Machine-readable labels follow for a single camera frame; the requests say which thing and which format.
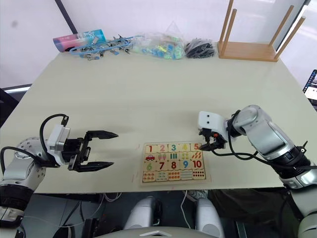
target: wooden leg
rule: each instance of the wooden leg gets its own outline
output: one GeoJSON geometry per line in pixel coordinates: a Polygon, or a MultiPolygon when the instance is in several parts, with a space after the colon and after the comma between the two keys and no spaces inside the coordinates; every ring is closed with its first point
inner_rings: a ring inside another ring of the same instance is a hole
{"type": "Polygon", "coordinates": [[[221,32],[221,35],[220,35],[219,43],[222,43],[222,39],[223,39],[223,36],[224,36],[224,32],[226,31],[226,28],[227,28],[228,19],[229,19],[229,15],[230,15],[230,12],[231,12],[232,5],[233,5],[233,0],[230,0],[229,1],[229,5],[228,5],[228,9],[227,9],[227,13],[226,13],[226,17],[224,19],[224,23],[223,23],[223,26],[222,26],[222,32],[221,32]]]}
{"type": "Polygon", "coordinates": [[[279,58],[279,56],[281,55],[283,50],[286,48],[287,44],[291,41],[291,39],[293,38],[293,36],[295,35],[295,33],[297,32],[297,30],[300,28],[300,26],[303,24],[304,21],[305,21],[305,17],[302,16],[301,19],[299,19],[299,21],[297,22],[297,24],[296,24],[294,30],[292,31],[292,33],[289,35],[289,37],[287,38],[285,43],[282,45],[280,50],[275,55],[275,57],[274,57],[275,60],[279,58]]]}
{"type": "Polygon", "coordinates": [[[220,54],[221,56],[224,54],[224,51],[226,50],[227,43],[228,43],[228,40],[229,40],[229,36],[230,36],[230,33],[231,33],[231,29],[232,29],[232,25],[233,25],[233,21],[234,21],[234,18],[236,17],[236,13],[237,13],[237,9],[233,9],[231,17],[230,17],[229,25],[228,25],[228,30],[227,30],[227,33],[226,33],[226,37],[224,38],[224,42],[223,42],[223,45],[222,45],[222,48],[221,48],[221,54],[220,54]]]}
{"type": "Polygon", "coordinates": [[[291,14],[291,11],[293,10],[293,8],[294,8],[294,6],[293,6],[293,5],[290,5],[290,7],[288,8],[288,10],[287,10],[287,12],[286,12],[286,14],[285,14],[283,20],[281,21],[280,25],[278,26],[278,29],[276,30],[276,33],[274,34],[274,36],[273,36],[273,38],[272,38],[272,40],[271,40],[271,42],[269,43],[268,46],[272,46],[272,45],[273,45],[273,43],[274,43],[276,37],[278,36],[279,32],[282,30],[282,27],[284,26],[284,24],[285,24],[287,18],[288,18],[289,15],[291,14]]]}

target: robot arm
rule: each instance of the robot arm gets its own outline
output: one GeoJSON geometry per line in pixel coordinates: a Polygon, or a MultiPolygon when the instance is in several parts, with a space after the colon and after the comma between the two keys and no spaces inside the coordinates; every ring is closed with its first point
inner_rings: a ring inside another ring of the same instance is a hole
{"type": "Polygon", "coordinates": [[[317,237],[317,167],[306,158],[305,144],[295,146],[270,116],[256,105],[245,107],[228,120],[214,113],[200,112],[198,125],[200,135],[207,142],[201,149],[206,151],[214,152],[229,142],[234,152],[231,140],[241,135],[247,136],[265,163],[279,174],[284,186],[291,189],[292,198],[305,217],[301,222],[299,237],[310,237],[309,233],[317,237]]]}
{"type": "Polygon", "coordinates": [[[30,137],[19,143],[17,148],[2,148],[0,153],[3,172],[3,178],[0,180],[0,227],[15,228],[20,225],[24,210],[31,195],[44,179],[47,167],[57,168],[68,164],[68,170],[92,172],[113,164],[113,162],[88,162],[82,165],[88,160],[91,150],[88,143],[92,138],[110,139],[118,135],[97,130],[87,131],[84,138],[69,139],[70,128],[65,127],[67,120],[63,119],[62,124],[55,126],[48,141],[43,140],[44,146],[40,138],[30,137]],[[12,162],[5,169],[6,149],[16,151],[12,162]]]}

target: wall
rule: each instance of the wall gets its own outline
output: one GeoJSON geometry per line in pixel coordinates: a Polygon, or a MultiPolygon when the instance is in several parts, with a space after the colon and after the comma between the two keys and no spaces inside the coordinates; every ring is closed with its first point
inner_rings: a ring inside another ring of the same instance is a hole
{"type": "MultiPolygon", "coordinates": [[[[62,0],[78,32],[103,29],[108,38],[137,32],[164,32],[175,21],[186,40],[219,40],[229,0],[62,0]]],[[[295,7],[276,45],[303,0],[235,0],[237,15],[231,41],[269,42],[288,7],[295,7]]]]}
{"type": "Polygon", "coordinates": [[[0,1],[0,87],[33,83],[71,34],[54,0],[0,1]]]}
{"type": "Polygon", "coordinates": [[[303,25],[297,31],[281,59],[304,88],[312,71],[317,69],[317,0],[311,0],[303,16],[303,25]]]}

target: wooden puzzle board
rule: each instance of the wooden puzzle board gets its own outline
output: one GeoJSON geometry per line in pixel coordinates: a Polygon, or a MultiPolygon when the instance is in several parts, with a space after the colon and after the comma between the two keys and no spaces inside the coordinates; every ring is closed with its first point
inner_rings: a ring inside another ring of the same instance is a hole
{"type": "Polygon", "coordinates": [[[141,184],[210,182],[204,155],[195,142],[146,143],[143,148],[141,184]]]}

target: table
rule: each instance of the table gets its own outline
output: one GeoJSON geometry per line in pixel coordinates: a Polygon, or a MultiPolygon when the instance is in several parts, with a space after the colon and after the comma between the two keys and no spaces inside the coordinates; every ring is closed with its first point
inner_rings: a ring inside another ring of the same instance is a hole
{"type": "MultiPolygon", "coordinates": [[[[70,138],[87,130],[119,135],[94,139],[89,161],[112,161],[98,172],[78,173],[67,166],[47,169],[36,193],[97,193],[174,189],[282,186],[269,166],[220,158],[204,152],[211,183],[140,185],[140,160],[146,142],[197,141],[199,111],[229,118],[247,105],[261,106],[296,145],[308,140],[307,157],[317,163],[317,114],[281,60],[277,63],[218,59],[162,60],[136,54],[106,54],[87,61],[59,54],[34,82],[0,131],[1,147],[38,136],[42,121],[55,113],[70,116],[70,138]]],[[[48,138],[55,123],[48,123],[48,138]]],[[[254,152],[246,137],[239,152],[254,152]]],[[[6,164],[13,152],[6,152],[6,164]]]]}

